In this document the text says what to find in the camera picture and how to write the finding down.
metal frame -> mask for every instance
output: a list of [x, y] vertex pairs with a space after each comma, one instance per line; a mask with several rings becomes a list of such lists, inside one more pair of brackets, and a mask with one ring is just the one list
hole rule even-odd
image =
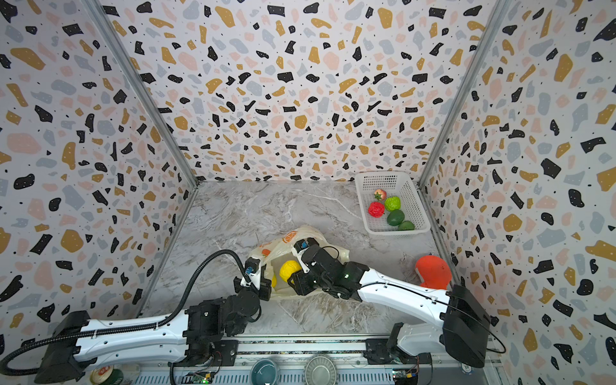
[[190, 184], [190, 188], [194, 190], [197, 185], [197, 179], [192, 173], [186, 158], [177, 146], [176, 140], [173, 135], [167, 129], [167, 123], [164, 121], [163, 116], [158, 111], [158, 107], [154, 104], [154, 99], [150, 96], [150, 93], [144, 86], [144, 82], [141, 81], [137, 70], [132, 66], [130, 57], [124, 49], [124, 45], [120, 41], [118, 35], [115, 33], [111, 22], [103, 12], [103, 7], [100, 5], [99, 0], [82, 0], [81, 3], [92, 22], [102, 35], [105, 44], [113, 54], [113, 57], [118, 62], [118, 65], [122, 69], [122, 72], [126, 76], [128, 83], [132, 86], [132, 90], [137, 94], [137, 97], [143, 104], [145, 111], [150, 115], [154, 124], [158, 127], [158, 132], [163, 137], [171, 156], [176, 160], [178, 167], [184, 173], [185, 180]]
[[464, 105], [464, 101], [466, 100], [466, 96], [470, 92], [472, 88], [472, 84], [477, 78], [479, 74], [479, 70], [481, 65], [484, 62], [484, 58], [487, 55], [490, 47], [492, 46], [492, 41], [494, 40], [494, 36], [498, 31], [501, 22], [505, 17], [506, 11], [509, 9], [509, 5], [513, 0], [496, 0], [496, 4], [490, 14], [490, 18], [488, 19], [488, 23], [485, 26], [484, 35], [479, 41], [477, 45], [477, 52], [475, 56], [472, 58], [471, 65], [466, 72], [464, 79], [462, 80], [462, 84], [460, 85], [459, 91], [453, 100], [452, 109], [449, 111], [447, 118], [443, 124], [443, 129], [440, 130], [439, 135], [436, 138], [432, 151], [430, 151], [430, 155], [428, 156], [428, 161], [421, 173], [421, 177], [419, 177], [419, 186], [426, 185], [428, 181], [428, 176], [432, 167], [436, 163], [439, 158], [439, 152], [445, 145], [446, 139], [449, 137], [453, 129], [453, 123], [458, 118], [458, 114], [460, 114], [460, 110]]
[[436, 248], [439, 251], [441, 258], [447, 261], [447, 264], [450, 266], [453, 276], [454, 283], [460, 284], [460, 275], [458, 271], [455, 269], [453, 265], [453, 261], [447, 249], [447, 245], [445, 243], [445, 239], [441, 234], [438, 223], [436, 222], [436, 218], [432, 214], [431, 206], [430, 206], [430, 197], [424, 191], [424, 187], [428, 185], [428, 179], [430, 176], [430, 172], [434, 168], [437, 160], [439, 159], [439, 153], [445, 147], [447, 138], [452, 133], [453, 124], [455, 123], [462, 107], [464, 106], [464, 101], [466, 100], [477, 75], [479, 74], [479, 70], [481, 69], [481, 65], [484, 62], [485, 56], [490, 51], [492, 46], [494, 36], [496, 35], [498, 29], [500, 28], [503, 19], [505, 18], [505, 14], [509, 9], [509, 5], [513, 0], [496, 0], [496, 4], [490, 14], [490, 18], [488, 19], [488, 23], [485, 27], [485, 32], [482, 39], [479, 41], [479, 45], [477, 46], [477, 52], [472, 59], [471, 65], [469, 66], [468, 71], [466, 72], [464, 79], [462, 80], [462, 84], [460, 85], [460, 90], [458, 91], [452, 105], [452, 109], [449, 111], [447, 118], [445, 119], [445, 123], [443, 124], [443, 128], [440, 131], [439, 135], [436, 138], [432, 151], [428, 156], [428, 161], [421, 173], [421, 177], [419, 177], [418, 189], [419, 189], [419, 197], [421, 198], [421, 202], [424, 205], [424, 208], [427, 211], [428, 219], [430, 220], [430, 230], [432, 232], [432, 237], [434, 238], [434, 243], [436, 244]]
[[158, 108], [154, 104], [154, 100], [150, 96], [149, 92], [145, 88], [143, 82], [141, 81], [141, 77], [139, 76], [137, 70], [132, 66], [130, 58], [126, 51], [124, 50], [124, 46], [120, 42], [118, 35], [115, 33], [111, 22], [105, 15], [102, 6], [100, 5], [99, 0], [82, 0], [81, 1], [86, 12], [92, 19], [92, 22], [100, 32], [102, 39], [105, 41], [105, 44], [113, 54], [113, 57], [118, 62], [118, 65], [122, 69], [122, 72], [126, 76], [129, 84], [132, 86], [133, 91], [137, 94], [137, 98], [143, 104], [145, 111], [150, 115], [152, 120], [154, 120], [154, 124], [159, 128], [158, 132], [163, 137], [163, 140], [171, 153], [171, 156], [176, 160], [176, 163], [182, 173], [184, 173], [184, 180], [186, 180], [190, 187], [190, 193], [187, 199], [187, 205], [184, 208], [184, 211], [180, 213], [178, 218], [178, 222], [176, 225], [176, 229], [174, 233], [171, 235], [171, 239], [167, 245], [163, 253], [163, 257], [158, 265], [158, 268], [155, 270], [154, 275], [151, 277], [150, 281], [147, 284], [146, 289], [144, 290], [145, 295], [141, 299], [141, 303], [137, 308], [137, 316], [141, 314], [146, 303], [148, 303], [150, 296], [152, 295], [152, 291], [156, 282], [160, 278], [160, 274], [162, 273], [163, 267], [165, 266], [167, 260], [169, 259], [169, 255], [171, 254], [171, 250], [176, 243], [178, 234], [182, 230], [182, 226], [184, 225], [184, 221], [188, 216], [188, 212], [190, 211], [195, 197], [197, 195], [197, 186], [198, 181], [195, 175], [192, 173], [186, 158], [184, 158], [182, 152], [177, 146], [176, 140], [173, 138], [173, 135], [167, 129], [167, 123], [164, 121], [161, 113], [158, 111]]
[[[260, 359], [272, 359], [277, 363], [280, 376], [279, 385], [304, 384], [304, 367], [317, 354], [327, 355], [336, 365], [340, 385], [380, 385], [393, 384], [392, 370], [409, 369], [414, 365], [368, 365], [363, 357], [368, 338], [388, 338], [383, 334], [286, 334], [272, 336], [269, 334], [242, 334], [236, 337], [224, 338], [239, 342], [235, 364], [232, 367], [222, 367], [214, 384], [249, 384], [249, 371]], [[448, 354], [432, 354], [432, 365], [438, 368], [457, 368], [460, 363]], [[429, 371], [430, 364], [420, 365], [423, 373]], [[189, 373], [202, 370], [203, 367], [177, 367], [174, 370], [176, 383], [188, 383]], [[502, 363], [496, 354], [490, 354], [486, 359], [486, 372], [490, 384], [503, 384]], [[141, 375], [135, 384], [168, 384], [169, 368], [166, 362], [146, 363], [141, 365]]]
[[152, 292], [154, 291], [154, 287], [156, 286], [156, 283], [158, 282], [160, 275], [163, 273], [163, 268], [167, 264], [167, 260], [169, 259], [169, 256], [171, 255], [171, 250], [173, 250], [173, 246], [176, 244], [176, 240], [179, 237], [180, 231], [182, 231], [184, 222], [186, 221], [186, 218], [188, 217], [188, 213], [190, 212], [190, 209], [192, 209], [193, 203], [198, 193], [199, 193], [199, 189], [197, 186], [195, 186], [188, 195], [188, 199], [186, 200], [186, 207], [184, 208], [184, 211], [180, 213], [179, 218], [177, 218], [178, 222], [176, 225], [176, 229], [175, 231], [173, 231], [173, 234], [171, 235], [171, 239], [169, 240], [169, 244], [167, 245], [167, 248], [165, 249], [163, 253], [163, 257], [161, 258], [160, 264], [158, 265], [158, 268], [154, 271], [154, 274], [152, 275], [150, 282], [148, 282], [148, 285], [144, 290], [145, 295], [142, 297], [141, 303], [139, 304], [139, 308], [137, 311], [137, 317], [141, 315], [141, 312], [143, 311], [145, 304], [148, 303], [148, 301], [150, 300], [150, 296], [152, 295]]

red toy vegetable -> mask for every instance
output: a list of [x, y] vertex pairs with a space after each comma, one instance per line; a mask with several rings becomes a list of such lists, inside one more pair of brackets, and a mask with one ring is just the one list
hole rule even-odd
[[370, 203], [370, 207], [368, 208], [368, 214], [372, 215], [375, 218], [380, 218], [385, 213], [385, 206], [379, 202]]

avocado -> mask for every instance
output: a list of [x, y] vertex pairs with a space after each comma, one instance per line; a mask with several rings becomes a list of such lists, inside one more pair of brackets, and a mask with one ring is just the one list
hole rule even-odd
[[399, 224], [402, 223], [402, 221], [404, 221], [404, 213], [402, 212], [402, 210], [398, 209], [398, 210], [393, 210], [391, 213], [389, 213], [389, 215], [387, 216], [387, 223], [390, 226], [398, 226]]
[[398, 230], [400, 231], [415, 230], [415, 224], [412, 223], [411, 221], [404, 221], [398, 226]]

can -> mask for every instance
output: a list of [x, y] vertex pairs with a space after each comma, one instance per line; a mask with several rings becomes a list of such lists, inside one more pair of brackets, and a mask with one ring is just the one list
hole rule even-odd
[[98, 368], [90, 374], [92, 385], [120, 385], [124, 380], [124, 373], [113, 365]]

green fruit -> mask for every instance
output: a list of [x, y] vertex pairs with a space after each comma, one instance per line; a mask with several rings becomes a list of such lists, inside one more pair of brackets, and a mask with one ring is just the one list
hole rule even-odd
[[393, 210], [387, 216], [387, 223], [390, 226], [398, 226], [402, 223], [402, 221], [404, 221], [404, 213], [402, 212], [402, 210]]
[[385, 208], [387, 211], [399, 210], [400, 207], [400, 198], [398, 197], [391, 197], [385, 200]]
[[398, 226], [398, 230], [415, 230], [415, 224], [411, 221], [404, 221]]

